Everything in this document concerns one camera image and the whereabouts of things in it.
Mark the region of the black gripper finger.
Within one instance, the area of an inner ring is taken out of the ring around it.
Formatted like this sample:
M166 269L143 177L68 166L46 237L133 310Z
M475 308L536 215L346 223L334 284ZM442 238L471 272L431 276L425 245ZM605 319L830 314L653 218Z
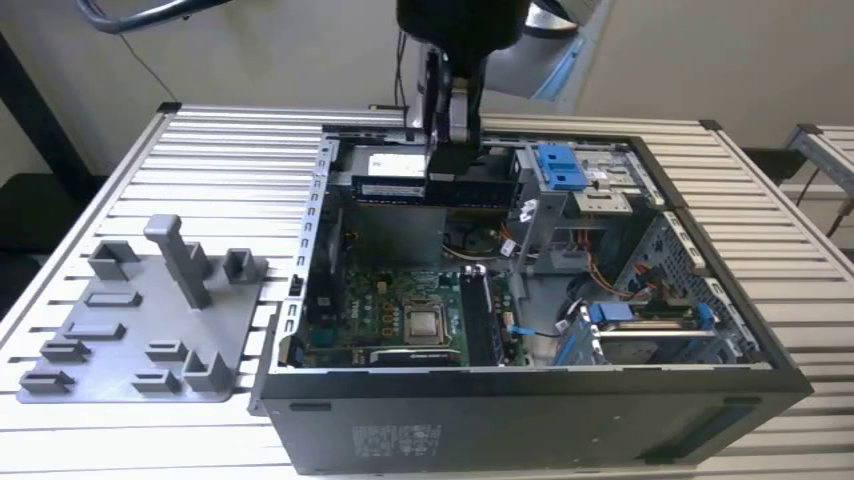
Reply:
M423 131L426 175L431 180L463 175L477 159L482 140L483 69L455 77L447 54L430 47L425 54Z

